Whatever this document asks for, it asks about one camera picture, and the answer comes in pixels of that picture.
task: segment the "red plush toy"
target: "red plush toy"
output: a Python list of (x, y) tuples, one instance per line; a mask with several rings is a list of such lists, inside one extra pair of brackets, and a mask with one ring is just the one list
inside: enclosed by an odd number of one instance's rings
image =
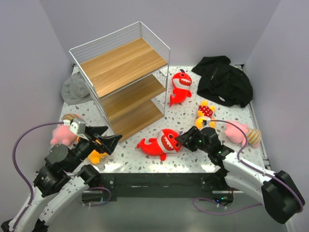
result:
[(184, 70), (180, 69), (180, 71), (181, 72), (176, 73), (172, 78), (172, 83), (174, 86), (173, 94), (175, 96), (170, 96), (169, 106), (172, 106), (173, 104), (179, 104), (183, 102), (186, 97), (190, 98), (192, 96), (192, 93), (189, 90), (192, 84), (192, 79), (184, 72)]
[(145, 139), (142, 139), (136, 148), (141, 148), (148, 156), (159, 156), (164, 161), (167, 153), (177, 153), (182, 147), (175, 140), (178, 135), (172, 129), (163, 129), (159, 132), (158, 138), (150, 138), (149, 143), (145, 143)]

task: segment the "pink pig plush toy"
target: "pink pig plush toy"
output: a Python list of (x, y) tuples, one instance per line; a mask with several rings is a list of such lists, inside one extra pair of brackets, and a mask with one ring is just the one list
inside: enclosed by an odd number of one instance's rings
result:
[[(79, 118), (75, 114), (65, 114), (62, 120), (68, 119), (72, 120), (74, 118)], [(65, 146), (70, 146), (76, 139), (76, 135), (70, 131), (70, 126), (58, 125), (56, 129), (53, 130), (53, 138), (50, 141), (51, 145), (63, 144)]]
[[(250, 144), (252, 147), (257, 148), (261, 142), (261, 132), (257, 129), (251, 129), (248, 128), (247, 124), (241, 124), (239, 122), (235, 121), (230, 121), (228, 122), (235, 124), (238, 126), (245, 134), (247, 135), (248, 138), (248, 144)], [(245, 145), (246, 139), (244, 135), (233, 125), (231, 124), (226, 124), (227, 129), (224, 131), (225, 135), (235, 144), (240, 144), (242, 146)]]

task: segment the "wooden shelf board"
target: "wooden shelf board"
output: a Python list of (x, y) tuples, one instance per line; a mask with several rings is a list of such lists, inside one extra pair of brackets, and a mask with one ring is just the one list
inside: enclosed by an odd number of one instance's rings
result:
[(163, 116), (155, 104), (148, 100), (141, 104), (140, 107), (111, 121), (112, 129), (116, 134), (122, 134), (123, 137), (120, 140), (122, 142)]
[(140, 38), (81, 64), (100, 98), (167, 65)]
[(110, 121), (163, 93), (165, 87), (152, 74), (101, 100)]

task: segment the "speckled white surface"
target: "speckled white surface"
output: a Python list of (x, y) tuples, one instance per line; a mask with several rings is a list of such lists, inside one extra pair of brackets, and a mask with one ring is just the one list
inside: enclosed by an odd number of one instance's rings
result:
[[(160, 161), (160, 157), (149, 157), (143, 154), (135, 147), (142, 138), (156, 137), (158, 132), (164, 128), (171, 128), (176, 131), (186, 132), (194, 124), (197, 118), (198, 105), (204, 98), (198, 96), (197, 86), (200, 76), (191, 72), (192, 67), (177, 67), (170, 66), (169, 68), (169, 83), (167, 93), (167, 104), (169, 96), (172, 92), (171, 78), (179, 72), (179, 69), (184, 69), (188, 73), (193, 83), (191, 85), (191, 98), (187, 98), (185, 102), (172, 107), (166, 106), (165, 117), (156, 121), (152, 125), (143, 129), (139, 133), (133, 135), (125, 142), (119, 144), (113, 154), (101, 160), (101, 163), (96, 165), (102, 172), (115, 173), (212, 173), (218, 169), (214, 166), (207, 157), (207, 154), (202, 151), (190, 152), (186, 148), (182, 148), (177, 154), (168, 154), (165, 161)], [(164, 102), (164, 94), (158, 96), (158, 100)], [(210, 105), (215, 105), (215, 119), (235, 120), (241, 123), (247, 123), (253, 128), (249, 108), (239, 108), (238, 106), (225, 107), (209, 101)], [(97, 108), (93, 101), (89, 101), (79, 105), (67, 105), (64, 103), (61, 116), (65, 113), (76, 113), (80, 115), (89, 126), (105, 125), (104, 120), (100, 117)], [(238, 151), (240, 145), (236, 145), (229, 141), (225, 136), (225, 124), (217, 123), (216, 130), (219, 139), (226, 146)], [(242, 156), (253, 162), (254, 164), (263, 167), (262, 150), (261, 148), (254, 149), (250, 146), (245, 148)]]

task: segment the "plush toy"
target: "plush toy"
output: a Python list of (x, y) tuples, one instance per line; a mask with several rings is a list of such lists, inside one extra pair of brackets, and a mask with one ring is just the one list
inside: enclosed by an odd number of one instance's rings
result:
[[(62, 120), (72, 120), (74, 118), (79, 118), (76, 114), (65, 114)], [(58, 125), (56, 129), (53, 130), (53, 138), (50, 141), (51, 145), (63, 144), (65, 146), (70, 146), (74, 143), (76, 135), (70, 131), (70, 126)]]
[(145, 139), (142, 139), (136, 148), (141, 148), (148, 156), (159, 156), (164, 161), (167, 153), (177, 153), (182, 147), (175, 140), (178, 135), (172, 129), (163, 129), (159, 132), (158, 138), (150, 138), (148, 143), (145, 143)]
[[(198, 115), (198, 119), (195, 121), (195, 125), (197, 128), (201, 129), (203, 128), (203, 121), (207, 120), (209, 118), (212, 118), (212, 114), (215, 111), (216, 107), (215, 106), (208, 106), (208, 101), (204, 100), (202, 101), (202, 103), (199, 105), (198, 107), (198, 111), (197, 111), (197, 115)], [(215, 128), (215, 123), (211, 122), (209, 124), (210, 127)]]
[(98, 153), (96, 150), (94, 150), (93, 152), (90, 153), (90, 155), (88, 156), (88, 159), (90, 160), (90, 162), (92, 164), (98, 164), (100, 163), (100, 160), (105, 157), (108, 156), (107, 153)]
[(184, 72), (184, 70), (180, 69), (181, 72), (176, 73), (172, 78), (172, 83), (174, 86), (173, 95), (170, 96), (169, 106), (173, 104), (179, 104), (183, 102), (187, 97), (191, 97), (192, 93), (189, 90), (192, 84), (191, 77)]
[[(251, 129), (248, 128), (247, 124), (241, 124), (239, 122), (234, 122), (228, 120), (228, 122), (235, 124), (238, 126), (245, 134), (247, 135), (248, 138), (248, 144), (250, 144), (252, 147), (257, 148), (261, 142), (261, 132), (257, 129)], [(234, 143), (240, 144), (242, 146), (245, 145), (246, 139), (244, 135), (233, 125), (231, 124), (226, 124), (227, 129), (224, 131), (225, 135)]]

